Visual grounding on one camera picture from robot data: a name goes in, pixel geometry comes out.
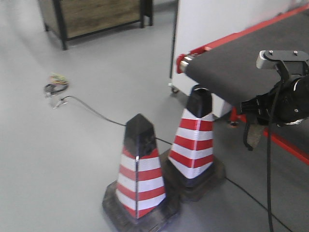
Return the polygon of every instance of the black cone top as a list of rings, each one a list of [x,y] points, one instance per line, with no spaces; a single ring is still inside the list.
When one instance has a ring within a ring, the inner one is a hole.
[[[211,92],[200,86],[193,87],[186,108],[198,118],[210,114],[212,112]]]
[[[148,156],[156,149],[154,126],[142,114],[126,123],[124,146],[132,156]]]

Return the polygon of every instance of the white reflective stripe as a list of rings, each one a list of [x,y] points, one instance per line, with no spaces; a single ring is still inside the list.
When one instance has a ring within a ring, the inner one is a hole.
[[[135,159],[132,159],[122,154],[120,163],[122,166],[130,169],[131,171],[134,171],[134,172],[136,171],[135,170],[135,165],[136,165]],[[160,167],[161,165],[160,165],[159,157],[139,160],[139,172],[157,169]]]
[[[138,201],[138,210],[143,210],[143,209],[149,209],[151,207],[155,207],[161,203],[165,199],[165,193],[163,193],[160,196],[144,200],[144,201]]]
[[[187,109],[183,110],[183,115],[182,118],[185,119],[198,119],[197,117],[195,117],[190,111],[188,111]]]
[[[164,186],[163,178],[158,177],[151,180],[143,180],[138,182],[139,192],[146,192]]]
[[[136,160],[132,159],[124,154],[121,155],[121,161],[120,164],[131,171],[135,172],[135,165],[136,165]]]
[[[193,179],[199,176],[200,174],[202,174],[203,171],[209,168],[209,166],[212,164],[212,162],[210,162],[198,168],[188,168],[187,166],[184,166],[183,164],[177,162],[171,157],[169,157],[169,160],[188,179]]]
[[[205,117],[202,117],[201,120],[206,121],[206,122],[213,122],[213,114],[210,113],[210,114],[206,115]]]
[[[195,141],[204,141],[213,138],[212,131],[196,131],[179,127],[176,135]]]
[[[119,190],[116,189],[116,194],[118,197],[118,200],[124,204],[125,206],[129,207],[132,210],[135,210],[135,200],[132,200],[131,198],[127,197],[126,195],[124,195],[122,192],[120,192]]]
[[[196,160],[213,154],[213,148],[207,148],[200,151],[193,151],[178,144],[173,144],[172,150],[181,154],[182,156]]]
[[[202,117],[202,118],[199,118],[199,117],[195,117],[195,116],[194,116],[190,111],[188,111],[187,109],[184,109],[182,118],[184,118],[184,119],[193,119],[193,120],[201,119],[201,120],[203,120],[203,121],[212,122],[212,121],[213,121],[213,114],[210,113],[210,114],[205,115],[205,116]]]
[[[131,190],[132,192],[135,192],[135,186],[136,182],[134,180],[131,180],[127,178],[126,176],[122,175],[121,173],[118,174],[118,180],[117,182],[121,184],[122,186],[126,187],[127,189]]]
[[[160,167],[159,157],[139,160],[139,172],[157,169]]]

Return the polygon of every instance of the wooden cabinet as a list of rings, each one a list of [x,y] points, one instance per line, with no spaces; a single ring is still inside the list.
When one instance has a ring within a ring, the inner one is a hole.
[[[144,17],[153,24],[152,0],[39,0],[46,31],[53,31],[61,40],[63,50],[66,41],[140,22]]]

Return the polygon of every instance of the robotic arm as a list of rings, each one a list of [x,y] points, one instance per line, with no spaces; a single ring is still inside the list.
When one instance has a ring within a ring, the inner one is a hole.
[[[244,101],[238,114],[246,114],[244,143],[256,147],[264,127],[271,120],[279,127],[295,125],[309,117],[309,55],[302,51],[261,51],[259,69],[275,69],[281,80],[270,92]]]

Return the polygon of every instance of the caster wheel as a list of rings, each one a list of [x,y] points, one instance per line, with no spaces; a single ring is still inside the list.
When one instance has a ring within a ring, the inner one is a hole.
[[[234,121],[228,121],[228,125],[231,128],[235,128],[238,126],[238,122],[234,122]]]
[[[171,91],[172,91],[172,93],[178,93],[178,92],[179,92],[179,89],[172,88]]]

